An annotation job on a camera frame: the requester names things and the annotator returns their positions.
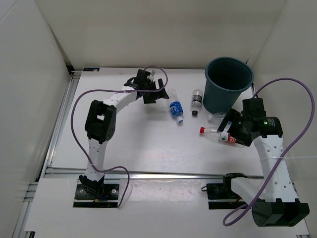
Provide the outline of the blue label plastic bottle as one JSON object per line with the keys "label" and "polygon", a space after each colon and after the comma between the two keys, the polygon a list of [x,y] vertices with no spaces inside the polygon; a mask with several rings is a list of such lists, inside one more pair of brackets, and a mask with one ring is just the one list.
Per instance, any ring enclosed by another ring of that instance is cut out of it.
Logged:
{"label": "blue label plastic bottle", "polygon": [[169,109],[172,117],[177,121],[177,123],[182,124],[183,118],[183,108],[179,101],[178,95],[174,89],[168,90],[169,95]]}

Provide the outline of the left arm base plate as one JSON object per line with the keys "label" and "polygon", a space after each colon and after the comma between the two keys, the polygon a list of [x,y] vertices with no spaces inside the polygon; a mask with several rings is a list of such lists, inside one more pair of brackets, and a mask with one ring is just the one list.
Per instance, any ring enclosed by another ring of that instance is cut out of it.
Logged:
{"label": "left arm base plate", "polygon": [[103,187],[93,192],[86,188],[80,181],[77,182],[74,194],[74,208],[117,208],[120,192],[118,183],[104,183]]}

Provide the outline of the red label plastic bottle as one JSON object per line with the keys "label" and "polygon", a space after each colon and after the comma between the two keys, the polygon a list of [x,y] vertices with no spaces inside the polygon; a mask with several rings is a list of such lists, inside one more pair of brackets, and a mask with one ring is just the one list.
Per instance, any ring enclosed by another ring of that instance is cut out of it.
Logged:
{"label": "red label plastic bottle", "polygon": [[200,137],[213,143],[243,147],[243,144],[231,136],[227,131],[219,132],[216,127],[201,127]]}

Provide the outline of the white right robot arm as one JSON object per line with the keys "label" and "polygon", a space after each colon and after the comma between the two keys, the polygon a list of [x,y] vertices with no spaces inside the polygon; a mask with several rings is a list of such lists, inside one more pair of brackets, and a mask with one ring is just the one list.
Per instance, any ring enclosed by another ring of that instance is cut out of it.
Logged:
{"label": "white right robot arm", "polygon": [[258,227],[293,227],[310,213],[309,205],[300,202],[283,160],[283,130],[277,117],[268,117],[261,98],[245,99],[243,109],[230,109],[219,130],[228,122],[228,133],[242,145],[254,144],[261,163],[264,183],[256,188],[243,174],[231,174],[222,187],[228,198],[239,195],[245,210],[252,211]]}

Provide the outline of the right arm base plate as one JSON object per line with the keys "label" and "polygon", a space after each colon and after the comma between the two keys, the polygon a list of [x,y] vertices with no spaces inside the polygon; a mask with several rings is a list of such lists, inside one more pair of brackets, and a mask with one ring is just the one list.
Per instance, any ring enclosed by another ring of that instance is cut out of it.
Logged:
{"label": "right arm base plate", "polygon": [[222,177],[221,183],[207,183],[201,188],[208,196],[209,210],[233,210],[239,206],[247,206],[242,198],[231,190],[231,181],[236,178],[247,178],[243,173],[228,173]]}

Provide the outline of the black label plastic bottle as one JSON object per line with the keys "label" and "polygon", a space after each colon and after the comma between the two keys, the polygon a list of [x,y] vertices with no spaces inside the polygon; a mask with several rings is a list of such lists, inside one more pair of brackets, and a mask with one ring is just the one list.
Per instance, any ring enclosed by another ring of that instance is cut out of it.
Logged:
{"label": "black label plastic bottle", "polygon": [[192,116],[197,117],[198,112],[201,110],[203,100],[203,92],[200,89],[195,89],[192,93],[191,110]]}

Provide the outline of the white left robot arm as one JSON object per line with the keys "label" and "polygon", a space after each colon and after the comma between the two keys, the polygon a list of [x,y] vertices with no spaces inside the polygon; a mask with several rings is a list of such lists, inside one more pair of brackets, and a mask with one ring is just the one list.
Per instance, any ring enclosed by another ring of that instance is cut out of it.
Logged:
{"label": "white left robot arm", "polygon": [[111,90],[112,95],[105,100],[94,100],[90,104],[85,131],[89,149],[84,152],[87,168],[79,177],[85,191],[94,199],[104,192],[104,159],[108,142],[115,133],[117,114],[130,103],[142,98],[144,104],[154,104],[158,99],[168,99],[165,86],[167,80],[154,79],[154,71],[138,70],[136,76],[128,79],[120,90]]}

